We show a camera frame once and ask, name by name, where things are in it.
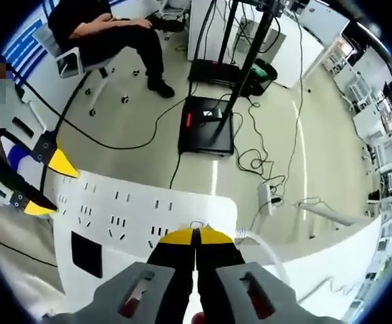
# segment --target black bin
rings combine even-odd
[[[261,77],[253,70],[250,70],[249,76],[241,91],[241,96],[243,97],[248,97],[249,95],[261,96],[270,84],[277,80],[277,71],[269,63],[263,59],[256,59],[254,64],[262,68],[267,73],[267,76]]]

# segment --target black cable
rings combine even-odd
[[[19,254],[21,254],[21,255],[24,255],[24,256],[26,256],[27,258],[30,258],[31,260],[37,261],[37,262],[42,263],[42,264],[44,264],[44,265],[50,265],[51,267],[54,267],[54,268],[58,268],[57,265],[54,265],[54,264],[52,264],[52,263],[48,263],[48,262],[46,262],[46,261],[39,260],[39,259],[37,259],[37,258],[35,258],[35,257],[31,256],[31,255],[29,255],[29,254],[26,254],[26,253],[24,253],[24,252],[22,252],[22,251],[19,251],[19,250],[16,249],[16,248],[12,248],[11,246],[6,245],[5,243],[2,243],[1,241],[0,241],[0,245],[2,245],[2,246],[4,246],[4,247],[8,248],[9,250],[12,250],[12,251],[17,252],[17,253],[19,253]]]
[[[276,41],[278,40],[278,38],[279,38],[279,36],[280,36],[280,32],[281,32],[282,28],[280,27],[280,23],[278,22],[278,19],[277,19],[276,16],[274,16],[274,20],[276,21],[276,23],[277,23],[277,28],[278,28],[276,38],[272,41],[271,45],[268,46],[267,49],[266,49],[265,51],[260,51],[260,52],[259,52],[260,54],[265,54],[266,52],[268,52],[269,50],[271,50],[271,48],[274,46],[274,44],[276,43]]]
[[[30,85],[30,83],[23,79],[22,76],[19,74],[19,72],[17,72],[15,69],[13,69],[14,74],[21,80],[23,80],[23,83],[36,95],[36,97],[38,99],[40,99],[40,101],[42,103],[44,103],[46,105],[47,108],[49,108],[54,114],[56,114],[58,117],[61,117],[62,115],[60,113],[58,113],[52,106],[50,106],[50,104]],[[84,135],[85,137],[87,137],[88,139],[92,140],[94,143],[97,143],[98,145],[105,147],[107,149],[111,149],[111,150],[119,150],[119,151],[127,151],[127,150],[134,150],[134,149],[140,149],[144,146],[147,146],[149,144],[151,144],[151,142],[154,140],[155,135],[157,134],[157,128],[158,128],[158,122],[161,118],[163,118],[163,116],[165,116],[165,114],[167,114],[169,111],[171,111],[173,108],[177,107],[179,104],[181,104],[182,102],[184,102],[187,99],[187,97],[185,97],[184,99],[180,100],[179,102],[177,102],[176,104],[174,104],[173,106],[171,106],[170,108],[168,108],[167,110],[165,110],[155,121],[155,125],[154,125],[154,132],[153,135],[151,136],[151,138],[140,145],[136,145],[136,146],[128,146],[128,147],[118,147],[118,146],[111,146],[111,145],[107,145],[104,144],[98,140],[96,140],[95,138],[93,138],[92,136],[88,135],[86,132],[84,132],[83,130],[81,130],[79,127],[75,126],[72,122],[68,121],[66,118],[63,118],[63,120],[70,126],[72,126],[75,130],[77,130],[78,132],[80,132],[82,135]]]
[[[213,0],[214,1],[214,5],[217,7],[217,0]],[[207,41],[208,41],[208,33],[210,32],[210,28],[211,28],[211,25],[212,25],[212,22],[213,22],[213,20],[214,20],[214,16],[216,15],[216,10],[214,10],[213,12],[212,12],[212,17],[211,17],[211,21],[210,21],[210,23],[208,24],[208,29],[207,29],[207,32],[206,32],[206,34],[205,34],[205,47],[204,47],[204,51],[203,51],[203,59],[206,59],[206,57],[207,57]]]
[[[294,140],[293,140],[293,148],[292,148],[292,154],[291,158],[289,159],[288,163],[288,168],[286,172],[286,178],[285,181],[283,182],[283,197],[286,194],[286,185],[287,182],[290,178],[291,174],[291,164],[293,160],[293,156],[295,155],[295,151],[297,150],[297,137],[298,137],[298,123],[299,123],[299,118],[301,117],[301,110],[303,109],[303,31],[301,30],[301,26],[298,22],[298,17],[295,12],[293,12],[293,15],[295,16],[295,21],[297,22],[298,25],[298,30],[299,30],[299,49],[301,53],[300,57],[300,72],[299,72],[299,85],[300,85],[300,100],[301,102],[299,103],[299,109],[298,109],[298,116],[297,120],[295,121],[295,135],[294,135]]]
[[[248,99],[248,100],[250,101],[251,105],[249,106],[247,112],[250,115],[250,117],[252,118],[253,129],[254,129],[255,133],[260,137],[262,152],[263,152],[264,156],[262,156],[262,153],[257,148],[249,148],[246,151],[240,153],[237,146],[234,143],[234,148],[236,151],[235,163],[240,171],[244,171],[244,172],[255,174],[255,175],[259,176],[262,179],[263,184],[266,184],[267,182],[271,182],[272,180],[277,180],[277,179],[284,180],[285,179],[284,175],[276,175],[276,176],[272,177],[272,170],[274,167],[274,161],[269,160],[269,154],[268,154],[267,150],[265,149],[264,137],[259,132],[258,128],[256,127],[255,118],[251,114],[251,110],[250,110],[252,107],[259,107],[259,106],[258,106],[258,103],[252,103],[250,99]],[[238,130],[235,132],[235,134],[233,136],[234,141],[235,141],[235,137],[237,136],[239,130],[241,129],[241,127],[243,126],[243,123],[244,123],[244,117],[240,113],[236,113],[236,114],[241,117],[242,122],[241,122],[240,126],[238,127]],[[256,157],[254,157],[250,161],[250,166],[246,167],[246,166],[244,166],[242,159],[250,153],[255,153]],[[267,164],[269,165],[268,176],[266,176],[266,169],[265,169],[265,166]],[[276,185],[270,186],[271,189],[277,188],[278,186],[280,186],[282,184],[283,180]]]
[[[217,101],[216,105],[214,107],[212,107],[206,114],[206,116],[209,116],[212,114],[212,112],[214,111],[215,108],[217,108],[220,104],[220,102],[222,101],[223,97],[225,96],[230,96],[232,93],[225,93],[223,94]],[[199,127],[204,127],[207,124],[207,121],[205,121],[203,124],[201,124]]]
[[[245,27],[242,29],[242,30],[244,30],[244,29],[247,27],[247,25],[249,24],[249,20],[247,19],[247,16],[246,16],[246,14],[245,14],[244,3],[241,3],[241,7],[242,7],[242,9],[243,9],[243,15],[244,15],[244,20],[245,20]],[[253,21],[254,21],[254,19],[255,19],[255,14],[254,14],[254,12],[253,12],[253,6],[251,6],[251,12],[252,12],[252,14],[253,14]],[[276,23],[277,23],[278,33],[277,33],[277,35],[276,35],[276,38],[272,41],[272,43],[270,44],[270,46],[267,47],[267,49],[265,49],[264,51],[261,51],[261,50],[259,49],[259,51],[258,51],[259,54],[265,54],[265,53],[267,53],[269,50],[271,50],[271,48],[274,46],[274,44],[276,44],[278,38],[280,37],[280,32],[281,32],[281,30],[282,30],[281,27],[280,27],[280,23],[278,22],[278,19],[277,19],[276,16],[273,15],[273,17],[274,17],[274,20],[275,20]],[[235,21],[236,21],[239,25],[241,25],[241,24],[239,23],[238,19],[236,19],[236,18],[234,18],[234,19],[235,19]],[[249,43],[249,45],[251,45],[252,41],[249,39],[249,37],[247,37],[247,35],[246,35],[245,33],[243,33],[243,36],[244,36],[244,38],[246,39],[246,41]]]
[[[210,6],[208,7],[207,13],[205,14],[205,17],[204,17],[204,19],[202,21],[201,31],[199,32],[199,36],[197,37],[195,55],[193,56],[193,62],[197,61],[197,56],[199,54],[199,48],[201,46],[203,31],[205,30],[205,27],[207,26],[208,18],[210,17],[211,10],[213,9],[214,4],[216,3],[216,1],[217,0],[211,0]],[[191,80],[189,80],[189,91],[187,93],[188,97],[190,97],[192,95],[192,86],[193,86],[193,82]]]
[[[172,189],[172,186],[174,185],[174,180],[175,180],[176,174],[178,173],[178,168],[180,167],[180,163],[181,163],[181,154],[179,153],[178,154],[178,162],[176,163],[174,174],[172,174],[172,178],[170,179],[169,189]]]

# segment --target power strip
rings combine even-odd
[[[275,206],[272,204],[272,195],[269,184],[260,184],[258,186],[259,212],[263,216],[274,214]]]

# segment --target black shoe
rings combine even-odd
[[[170,98],[175,95],[174,89],[169,87],[162,79],[148,79],[148,89],[156,91],[156,93],[158,93],[163,98]]]
[[[151,16],[147,19],[156,30],[163,30],[165,32],[182,32],[184,30],[184,24],[178,20],[166,20],[157,16]]]

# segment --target metal pole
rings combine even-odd
[[[255,38],[250,46],[249,52],[245,58],[243,67],[241,68],[240,75],[238,77],[237,83],[235,84],[232,94],[229,98],[228,105],[226,106],[226,109],[224,110],[222,121],[219,125],[219,127],[222,127],[226,120],[228,119],[228,116],[232,113],[232,108],[234,107],[234,104],[237,102],[237,99],[241,93],[241,90],[243,89],[244,83],[250,73],[250,68],[253,62],[256,59],[256,56],[259,53],[260,47],[262,43],[264,42],[265,36],[268,32],[268,29],[271,25],[272,20],[274,19],[274,16],[271,14],[271,11],[265,11],[262,19],[259,23],[258,30],[256,30]]]
[[[344,226],[351,226],[356,223],[363,223],[368,221],[368,219],[362,219],[360,217],[352,217],[348,215],[343,215],[336,213],[335,211],[330,211],[326,209],[321,209],[315,205],[305,204],[304,202],[297,206],[300,209],[305,209],[306,211],[311,211],[319,216],[330,219],[331,221],[335,221]]]
[[[226,48],[228,46],[228,41],[230,37],[230,31],[232,30],[232,26],[234,24],[234,19],[235,19],[235,13],[237,12],[237,8],[238,8],[238,2],[239,2],[238,0],[234,0],[234,2],[232,2],[232,6],[230,7],[228,22],[226,24],[226,30],[224,31],[224,36],[222,41],[222,48],[218,56],[218,64],[223,63],[224,54],[226,53]]]

